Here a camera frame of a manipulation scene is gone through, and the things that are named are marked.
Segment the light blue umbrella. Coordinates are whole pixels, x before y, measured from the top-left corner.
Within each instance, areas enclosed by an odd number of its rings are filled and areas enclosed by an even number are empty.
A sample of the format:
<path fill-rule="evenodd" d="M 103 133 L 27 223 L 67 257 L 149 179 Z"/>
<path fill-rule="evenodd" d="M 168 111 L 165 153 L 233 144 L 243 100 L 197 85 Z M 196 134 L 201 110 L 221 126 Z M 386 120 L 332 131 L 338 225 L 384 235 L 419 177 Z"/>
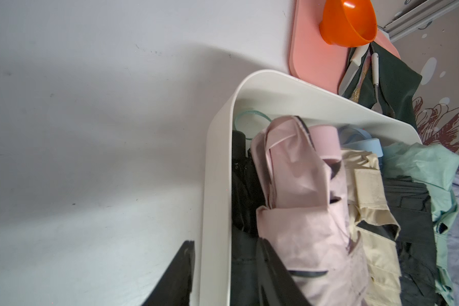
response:
<path fill-rule="evenodd" d="M 339 140 L 342 148 L 367 151 L 374 153 L 378 158 L 383 157 L 381 141 L 373 137 L 362 128 L 344 126 L 338 129 Z"/>

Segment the white handled kitchen knife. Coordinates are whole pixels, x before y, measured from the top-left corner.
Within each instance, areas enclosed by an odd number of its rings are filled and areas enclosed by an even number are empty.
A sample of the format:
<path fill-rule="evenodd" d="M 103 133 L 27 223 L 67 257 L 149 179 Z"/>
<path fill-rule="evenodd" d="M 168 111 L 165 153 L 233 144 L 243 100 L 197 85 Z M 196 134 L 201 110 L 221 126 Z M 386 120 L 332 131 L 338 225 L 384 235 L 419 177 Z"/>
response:
<path fill-rule="evenodd" d="M 349 64 L 346 69 L 346 72 L 339 84 L 338 88 L 338 95 L 343 96 L 346 89 L 349 87 L 350 83 L 354 79 L 354 76 L 357 74 L 361 64 L 362 64 L 362 57 L 366 55 L 369 50 L 369 44 L 354 48 L 350 52 L 350 59 Z"/>

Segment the black umbrella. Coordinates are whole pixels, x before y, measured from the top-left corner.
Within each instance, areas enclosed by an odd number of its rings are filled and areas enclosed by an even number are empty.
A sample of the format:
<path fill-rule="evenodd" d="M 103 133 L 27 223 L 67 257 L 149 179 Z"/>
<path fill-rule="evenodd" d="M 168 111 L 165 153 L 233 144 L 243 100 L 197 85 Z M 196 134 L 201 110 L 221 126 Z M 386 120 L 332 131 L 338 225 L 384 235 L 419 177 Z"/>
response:
<path fill-rule="evenodd" d="M 384 178 L 390 212 L 400 226 L 396 249 L 401 270 L 403 305 L 434 305 L 438 276 L 437 249 L 426 185 L 409 177 Z"/>
<path fill-rule="evenodd" d="M 265 197 L 246 136 L 232 131 L 232 263 L 231 305 L 259 305 L 256 210 Z"/>

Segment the pink plastic tray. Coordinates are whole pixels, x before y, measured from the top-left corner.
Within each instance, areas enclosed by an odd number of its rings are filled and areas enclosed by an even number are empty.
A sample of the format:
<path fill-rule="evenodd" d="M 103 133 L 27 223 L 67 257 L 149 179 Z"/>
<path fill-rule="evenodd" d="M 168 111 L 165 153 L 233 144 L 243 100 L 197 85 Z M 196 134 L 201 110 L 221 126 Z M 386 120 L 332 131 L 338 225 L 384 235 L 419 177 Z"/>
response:
<path fill-rule="evenodd" d="M 336 94 L 349 64 L 349 48 L 329 45 L 322 39 L 319 25 L 325 2 L 296 1 L 289 70 L 292 76 Z M 379 30 L 373 42 L 400 57 Z"/>

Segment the orange plastic bowl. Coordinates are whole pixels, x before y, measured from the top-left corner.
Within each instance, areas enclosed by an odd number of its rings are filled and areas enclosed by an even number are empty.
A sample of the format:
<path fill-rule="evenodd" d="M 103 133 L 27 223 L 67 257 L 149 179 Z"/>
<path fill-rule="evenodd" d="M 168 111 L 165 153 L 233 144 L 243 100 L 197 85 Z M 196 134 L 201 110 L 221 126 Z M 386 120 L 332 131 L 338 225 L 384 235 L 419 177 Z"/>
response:
<path fill-rule="evenodd" d="M 319 25 L 329 45 L 360 47 L 376 39 L 376 13 L 370 0 L 327 0 Z"/>

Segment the pale teal umbrella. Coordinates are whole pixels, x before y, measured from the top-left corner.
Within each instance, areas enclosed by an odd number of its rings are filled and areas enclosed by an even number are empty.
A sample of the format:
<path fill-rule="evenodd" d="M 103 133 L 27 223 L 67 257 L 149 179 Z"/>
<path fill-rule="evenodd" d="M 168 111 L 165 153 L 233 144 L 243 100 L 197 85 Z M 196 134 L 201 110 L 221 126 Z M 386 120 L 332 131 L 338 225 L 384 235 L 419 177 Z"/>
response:
<path fill-rule="evenodd" d="M 233 119 L 233 129 L 243 132 L 245 135 L 254 135 L 265 129 L 272 119 L 257 110 L 245 110 L 239 112 Z"/>

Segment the pink umbrella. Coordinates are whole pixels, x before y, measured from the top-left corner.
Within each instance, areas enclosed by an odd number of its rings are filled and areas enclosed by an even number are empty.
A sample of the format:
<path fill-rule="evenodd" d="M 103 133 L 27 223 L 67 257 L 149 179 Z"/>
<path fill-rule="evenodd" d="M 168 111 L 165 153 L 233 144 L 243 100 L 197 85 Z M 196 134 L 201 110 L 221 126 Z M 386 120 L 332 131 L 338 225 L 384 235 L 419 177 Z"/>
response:
<path fill-rule="evenodd" d="M 265 197 L 258 234 L 270 242 L 311 305 L 365 305 L 369 274 L 349 229 L 339 135 L 297 116 L 274 119 L 251 142 Z"/>

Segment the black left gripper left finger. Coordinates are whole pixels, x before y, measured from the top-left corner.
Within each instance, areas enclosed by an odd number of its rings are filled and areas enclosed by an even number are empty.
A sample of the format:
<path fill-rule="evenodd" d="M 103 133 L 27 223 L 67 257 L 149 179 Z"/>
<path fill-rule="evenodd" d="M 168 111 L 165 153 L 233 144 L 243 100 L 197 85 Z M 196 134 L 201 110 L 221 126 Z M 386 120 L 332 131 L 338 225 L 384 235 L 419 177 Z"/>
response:
<path fill-rule="evenodd" d="M 194 269 L 195 242 L 186 240 L 142 306 L 190 305 Z"/>

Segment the dark green cloth napkin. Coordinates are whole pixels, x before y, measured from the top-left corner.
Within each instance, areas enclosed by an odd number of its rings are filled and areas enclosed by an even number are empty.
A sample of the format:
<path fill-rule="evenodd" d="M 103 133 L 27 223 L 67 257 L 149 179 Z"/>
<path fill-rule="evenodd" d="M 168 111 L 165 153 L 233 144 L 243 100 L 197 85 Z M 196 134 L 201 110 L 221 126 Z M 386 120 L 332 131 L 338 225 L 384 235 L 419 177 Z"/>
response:
<path fill-rule="evenodd" d="M 371 56 L 375 52 L 379 54 L 379 101 L 383 115 L 417 128 L 413 96 L 419 88 L 422 76 L 375 42 L 370 44 L 368 52 L 371 53 Z M 366 55 L 362 57 L 361 66 L 342 97 L 347 99 L 351 97 L 358 83 Z M 367 72 L 367 79 L 362 85 L 358 104 L 371 109 L 375 102 L 371 66 Z"/>

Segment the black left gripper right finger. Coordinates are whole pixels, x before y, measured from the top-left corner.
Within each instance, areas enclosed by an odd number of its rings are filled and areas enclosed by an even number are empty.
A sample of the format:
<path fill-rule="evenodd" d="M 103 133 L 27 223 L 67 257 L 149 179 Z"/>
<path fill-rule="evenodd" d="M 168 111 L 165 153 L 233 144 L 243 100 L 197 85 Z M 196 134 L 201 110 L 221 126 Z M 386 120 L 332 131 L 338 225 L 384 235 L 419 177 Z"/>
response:
<path fill-rule="evenodd" d="M 267 239 L 256 244 L 260 305 L 310 306 Z"/>

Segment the colourful patterned knife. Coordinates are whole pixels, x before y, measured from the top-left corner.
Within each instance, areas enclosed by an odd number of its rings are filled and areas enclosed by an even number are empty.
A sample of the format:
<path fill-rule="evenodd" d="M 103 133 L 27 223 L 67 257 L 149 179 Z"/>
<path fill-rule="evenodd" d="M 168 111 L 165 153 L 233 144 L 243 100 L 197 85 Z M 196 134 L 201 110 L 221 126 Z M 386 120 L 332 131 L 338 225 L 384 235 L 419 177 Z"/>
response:
<path fill-rule="evenodd" d="M 365 56 L 364 61 L 363 61 L 363 66 L 362 66 L 362 70 L 361 70 L 361 73 L 360 73 L 360 77 L 359 77 L 358 83 L 357 83 L 354 91 L 352 92 L 351 97 L 349 98 L 351 101 L 353 101 L 355 103 L 359 102 L 362 85 L 363 85 L 364 81 L 367 79 L 367 72 L 370 69 L 370 67 L 371 67 L 371 53 L 368 52 L 367 55 Z"/>

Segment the small white handled utensil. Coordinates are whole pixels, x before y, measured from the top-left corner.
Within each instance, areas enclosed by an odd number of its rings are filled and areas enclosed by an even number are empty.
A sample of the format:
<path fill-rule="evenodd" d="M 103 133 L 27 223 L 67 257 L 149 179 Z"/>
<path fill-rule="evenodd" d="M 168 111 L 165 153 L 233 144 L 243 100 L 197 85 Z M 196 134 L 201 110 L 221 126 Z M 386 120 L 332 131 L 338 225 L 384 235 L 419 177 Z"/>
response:
<path fill-rule="evenodd" d="M 372 66 L 372 84 L 374 88 L 374 97 L 376 102 L 372 106 L 372 110 L 383 114 L 383 109 L 379 101 L 379 54 L 373 53 L 371 56 L 371 66 Z"/>

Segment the beige umbrella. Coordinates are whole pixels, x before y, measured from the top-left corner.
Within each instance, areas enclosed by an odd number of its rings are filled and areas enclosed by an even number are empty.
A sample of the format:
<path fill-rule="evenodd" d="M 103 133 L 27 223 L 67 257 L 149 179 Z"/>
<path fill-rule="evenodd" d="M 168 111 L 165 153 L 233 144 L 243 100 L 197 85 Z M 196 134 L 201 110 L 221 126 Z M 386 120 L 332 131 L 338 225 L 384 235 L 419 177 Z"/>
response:
<path fill-rule="evenodd" d="M 343 149 L 348 186 L 350 231 L 360 236 L 367 259 L 367 305 L 401 305 L 396 239 L 400 226 L 386 201 L 379 158 L 367 151 Z"/>

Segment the white plastic storage box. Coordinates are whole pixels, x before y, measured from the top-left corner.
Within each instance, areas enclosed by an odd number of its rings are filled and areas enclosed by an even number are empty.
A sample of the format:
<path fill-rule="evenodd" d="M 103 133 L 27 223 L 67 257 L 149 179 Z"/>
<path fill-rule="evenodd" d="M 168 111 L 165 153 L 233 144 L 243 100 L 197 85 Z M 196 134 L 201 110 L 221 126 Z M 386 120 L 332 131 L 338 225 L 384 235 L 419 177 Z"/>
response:
<path fill-rule="evenodd" d="M 360 127 L 383 145 L 421 142 L 410 124 L 280 71 L 260 70 L 247 76 L 216 113 L 207 132 L 200 305 L 230 303 L 233 116 L 244 110 L 258 110 L 271 118 L 298 115 L 307 126 Z"/>

